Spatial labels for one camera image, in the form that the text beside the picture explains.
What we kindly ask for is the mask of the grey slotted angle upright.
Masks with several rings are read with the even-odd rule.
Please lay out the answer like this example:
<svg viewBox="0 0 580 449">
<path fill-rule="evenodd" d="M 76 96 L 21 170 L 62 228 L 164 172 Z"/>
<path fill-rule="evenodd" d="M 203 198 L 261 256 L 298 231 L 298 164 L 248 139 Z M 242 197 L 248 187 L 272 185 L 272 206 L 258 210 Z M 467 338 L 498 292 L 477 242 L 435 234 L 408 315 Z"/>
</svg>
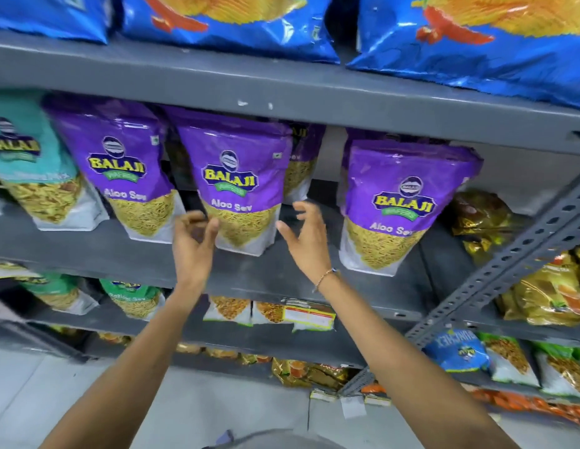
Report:
<svg viewBox="0 0 580 449">
<path fill-rule="evenodd" d="M 580 244 L 580 175 L 566 185 L 512 241 L 477 267 L 443 226 L 433 226 L 414 249 L 416 272 L 433 294 L 424 294 L 430 312 L 406 331 L 418 348 L 449 329 L 471 329 L 580 347 L 580 325 L 534 326 L 504 321 L 492 301 L 565 250 Z"/>
</svg>

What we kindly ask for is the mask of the gold brown snack packet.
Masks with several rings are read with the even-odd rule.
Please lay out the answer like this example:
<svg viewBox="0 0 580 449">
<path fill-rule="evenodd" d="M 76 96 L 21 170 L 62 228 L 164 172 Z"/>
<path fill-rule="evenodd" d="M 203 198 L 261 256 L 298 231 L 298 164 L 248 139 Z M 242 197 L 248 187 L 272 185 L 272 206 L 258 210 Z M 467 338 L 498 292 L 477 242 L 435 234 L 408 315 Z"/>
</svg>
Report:
<svg viewBox="0 0 580 449">
<path fill-rule="evenodd" d="M 281 360 L 275 357 L 271 360 L 271 371 L 284 386 L 322 387 L 333 392 L 340 391 L 353 376 L 350 368 L 336 368 L 299 360 Z"/>
</svg>

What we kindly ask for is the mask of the gold foil snack packet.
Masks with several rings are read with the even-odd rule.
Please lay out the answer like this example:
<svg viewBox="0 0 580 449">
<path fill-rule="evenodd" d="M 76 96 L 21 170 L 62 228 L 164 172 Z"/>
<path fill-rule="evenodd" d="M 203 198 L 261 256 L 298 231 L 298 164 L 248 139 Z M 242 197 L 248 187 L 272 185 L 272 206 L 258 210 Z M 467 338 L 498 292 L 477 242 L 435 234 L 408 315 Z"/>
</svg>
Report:
<svg viewBox="0 0 580 449">
<path fill-rule="evenodd" d="M 457 192 L 445 215 L 452 235 L 462 242 L 477 267 L 488 263 L 533 223 L 530 216 L 511 211 L 497 194 L 478 189 Z"/>
</svg>

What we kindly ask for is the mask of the small blue snack packet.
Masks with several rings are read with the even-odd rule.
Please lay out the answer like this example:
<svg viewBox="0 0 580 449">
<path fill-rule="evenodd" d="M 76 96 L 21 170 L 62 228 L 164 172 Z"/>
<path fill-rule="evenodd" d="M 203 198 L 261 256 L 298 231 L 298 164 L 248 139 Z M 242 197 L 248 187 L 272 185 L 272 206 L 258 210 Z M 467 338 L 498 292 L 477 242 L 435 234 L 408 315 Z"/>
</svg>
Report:
<svg viewBox="0 0 580 449">
<path fill-rule="evenodd" d="M 441 332 L 422 351 L 449 373 L 486 370 L 490 365 L 484 345 L 469 330 L 449 329 Z"/>
</svg>

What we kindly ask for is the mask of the white price tag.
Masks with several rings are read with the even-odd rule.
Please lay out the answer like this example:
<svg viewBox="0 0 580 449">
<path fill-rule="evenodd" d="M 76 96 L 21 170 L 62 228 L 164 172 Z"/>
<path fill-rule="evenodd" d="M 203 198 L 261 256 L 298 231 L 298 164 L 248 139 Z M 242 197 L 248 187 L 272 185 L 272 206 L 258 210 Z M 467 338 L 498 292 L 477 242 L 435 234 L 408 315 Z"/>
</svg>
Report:
<svg viewBox="0 0 580 449">
<path fill-rule="evenodd" d="M 367 416 L 367 409 L 362 395 L 340 397 L 344 419 L 350 420 Z"/>
</svg>

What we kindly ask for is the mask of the person's left forearm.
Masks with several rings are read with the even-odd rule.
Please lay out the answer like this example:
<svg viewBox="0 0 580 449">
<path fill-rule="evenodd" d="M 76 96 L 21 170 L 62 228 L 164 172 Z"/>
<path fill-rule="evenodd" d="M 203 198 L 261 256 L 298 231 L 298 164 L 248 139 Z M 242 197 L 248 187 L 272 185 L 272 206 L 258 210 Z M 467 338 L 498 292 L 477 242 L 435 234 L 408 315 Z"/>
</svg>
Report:
<svg viewBox="0 0 580 449">
<path fill-rule="evenodd" d="M 179 282 L 165 305 L 67 410 L 39 449 L 129 449 L 204 286 Z"/>
</svg>

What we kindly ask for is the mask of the yellow gold snack packet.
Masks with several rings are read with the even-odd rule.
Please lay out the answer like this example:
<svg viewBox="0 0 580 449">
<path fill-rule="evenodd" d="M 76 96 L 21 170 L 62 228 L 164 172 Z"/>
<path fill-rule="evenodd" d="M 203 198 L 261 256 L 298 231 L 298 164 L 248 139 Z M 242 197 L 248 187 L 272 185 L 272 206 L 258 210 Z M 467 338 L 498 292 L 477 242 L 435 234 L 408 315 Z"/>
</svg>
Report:
<svg viewBox="0 0 580 449">
<path fill-rule="evenodd" d="M 507 321 L 534 326 L 580 325 L 577 261 L 569 251 L 563 251 L 497 297 L 495 304 Z"/>
</svg>

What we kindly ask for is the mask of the blue chips bag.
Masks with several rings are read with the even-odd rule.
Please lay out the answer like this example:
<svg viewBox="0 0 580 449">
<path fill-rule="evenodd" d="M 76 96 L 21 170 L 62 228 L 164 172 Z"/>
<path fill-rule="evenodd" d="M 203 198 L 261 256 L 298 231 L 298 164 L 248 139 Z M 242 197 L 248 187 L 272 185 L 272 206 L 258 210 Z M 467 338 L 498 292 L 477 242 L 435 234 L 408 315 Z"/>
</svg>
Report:
<svg viewBox="0 0 580 449">
<path fill-rule="evenodd" d="M 108 43 L 114 26 L 112 0 L 0 0 L 0 29 Z"/>
<path fill-rule="evenodd" d="M 340 64 L 325 26 L 332 0 L 122 0 L 137 41 Z"/>
<path fill-rule="evenodd" d="M 349 69 L 580 109 L 580 0 L 360 0 Z"/>
</svg>

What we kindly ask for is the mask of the person's grey clothing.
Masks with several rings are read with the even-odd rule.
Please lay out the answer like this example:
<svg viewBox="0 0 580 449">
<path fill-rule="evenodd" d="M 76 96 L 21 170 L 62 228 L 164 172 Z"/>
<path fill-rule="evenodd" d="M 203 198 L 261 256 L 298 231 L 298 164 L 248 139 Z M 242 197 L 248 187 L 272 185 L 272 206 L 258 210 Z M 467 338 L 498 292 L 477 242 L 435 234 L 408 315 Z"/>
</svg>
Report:
<svg viewBox="0 0 580 449">
<path fill-rule="evenodd" d="M 226 441 L 220 438 L 216 444 L 202 449 L 346 449 L 346 447 L 312 432 L 270 429 Z"/>
</svg>

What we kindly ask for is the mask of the teal snack packet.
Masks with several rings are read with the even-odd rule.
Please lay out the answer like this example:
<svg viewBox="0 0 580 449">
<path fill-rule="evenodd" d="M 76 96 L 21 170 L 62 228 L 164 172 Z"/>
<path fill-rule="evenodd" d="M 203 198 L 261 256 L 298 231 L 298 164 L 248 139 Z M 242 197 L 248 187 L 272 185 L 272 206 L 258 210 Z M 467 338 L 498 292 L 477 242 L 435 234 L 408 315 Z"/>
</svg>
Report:
<svg viewBox="0 0 580 449">
<path fill-rule="evenodd" d="M 39 230 L 90 232 L 108 212 L 53 128 L 44 97 L 0 90 L 0 183 Z"/>
</svg>

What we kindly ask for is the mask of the grey metal shelf rack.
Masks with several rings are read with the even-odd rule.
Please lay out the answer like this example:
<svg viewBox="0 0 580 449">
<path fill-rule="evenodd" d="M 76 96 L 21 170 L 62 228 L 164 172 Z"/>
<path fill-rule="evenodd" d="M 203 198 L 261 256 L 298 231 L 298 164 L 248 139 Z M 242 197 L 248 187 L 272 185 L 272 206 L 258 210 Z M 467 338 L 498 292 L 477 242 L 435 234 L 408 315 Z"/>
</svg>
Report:
<svg viewBox="0 0 580 449">
<path fill-rule="evenodd" d="M 580 111 L 499 97 L 428 82 L 347 70 L 338 65 L 264 59 L 116 37 L 109 45 L 59 41 L 0 30 L 0 89 L 35 87 L 183 105 L 237 115 L 314 121 L 333 126 L 395 130 L 413 135 L 580 156 Z M 0 216 L 0 259 L 35 271 L 88 278 L 114 278 L 174 287 L 171 248 L 132 241 L 117 220 L 92 232 L 41 232 L 17 205 Z M 414 252 L 394 278 L 365 278 L 347 271 L 373 307 L 404 330 L 430 310 L 433 294 Z M 217 253 L 207 288 L 226 294 L 279 301 L 307 298 L 309 282 L 291 264 L 282 241 L 263 256 Z M 136 335 L 145 322 L 124 316 L 107 302 L 86 316 L 69 316 L 35 304 L 21 316 L 30 322 Z M 292 333 L 289 325 L 240 327 L 201 321 L 184 328 L 191 344 L 298 359 L 334 366 L 365 367 L 342 324 L 331 332 Z"/>
</svg>

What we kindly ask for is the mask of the row of orange packets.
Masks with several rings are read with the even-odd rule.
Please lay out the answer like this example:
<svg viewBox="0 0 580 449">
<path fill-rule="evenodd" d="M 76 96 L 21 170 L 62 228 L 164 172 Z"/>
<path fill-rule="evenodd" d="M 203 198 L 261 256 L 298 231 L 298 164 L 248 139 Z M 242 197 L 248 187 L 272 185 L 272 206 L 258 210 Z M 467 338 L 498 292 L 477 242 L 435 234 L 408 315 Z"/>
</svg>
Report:
<svg viewBox="0 0 580 449">
<path fill-rule="evenodd" d="M 466 387 L 478 401 L 512 413 L 541 413 L 551 417 L 564 418 L 580 426 L 580 405 L 558 400 L 546 400 L 520 393 Z"/>
</svg>

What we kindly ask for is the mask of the person's right forearm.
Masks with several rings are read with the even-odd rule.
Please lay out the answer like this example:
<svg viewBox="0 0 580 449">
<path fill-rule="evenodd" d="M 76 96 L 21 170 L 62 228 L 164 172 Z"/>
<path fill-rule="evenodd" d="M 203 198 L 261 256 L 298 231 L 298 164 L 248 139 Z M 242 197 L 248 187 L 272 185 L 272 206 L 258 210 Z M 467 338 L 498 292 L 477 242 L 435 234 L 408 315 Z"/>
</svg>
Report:
<svg viewBox="0 0 580 449">
<path fill-rule="evenodd" d="M 391 327 L 342 277 L 332 272 L 317 290 L 425 449 L 520 449 L 462 385 Z"/>
</svg>

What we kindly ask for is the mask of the person's left hand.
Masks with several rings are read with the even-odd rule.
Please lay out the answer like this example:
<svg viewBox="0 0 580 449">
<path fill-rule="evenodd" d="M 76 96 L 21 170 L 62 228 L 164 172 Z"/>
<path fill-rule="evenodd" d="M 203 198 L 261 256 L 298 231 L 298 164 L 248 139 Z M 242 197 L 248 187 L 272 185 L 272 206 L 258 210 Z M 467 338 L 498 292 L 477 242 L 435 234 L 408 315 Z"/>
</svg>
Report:
<svg viewBox="0 0 580 449">
<path fill-rule="evenodd" d="M 199 210 L 189 211 L 175 219 L 173 256 L 176 288 L 201 294 L 206 287 L 215 250 L 204 251 L 204 229 L 208 221 L 209 218 Z"/>
</svg>

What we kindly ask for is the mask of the person's right hand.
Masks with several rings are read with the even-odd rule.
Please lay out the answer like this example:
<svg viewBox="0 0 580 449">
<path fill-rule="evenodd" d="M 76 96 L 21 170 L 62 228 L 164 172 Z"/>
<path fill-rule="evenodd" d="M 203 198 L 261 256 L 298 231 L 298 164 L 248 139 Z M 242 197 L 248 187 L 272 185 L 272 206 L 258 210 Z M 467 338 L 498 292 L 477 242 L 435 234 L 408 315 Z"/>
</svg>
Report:
<svg viewBox="0 0 580 449">
<path fill-rule="evenodd" d="M 292 206 L 298 211 L 296 218 L 303 224 L 297 234 L 300 246 L 289 253 L 301 272 L 318 288 L 322 280 L 333 272 L 326 225 L 316 204 L 296 201 Z"/>
</svg>

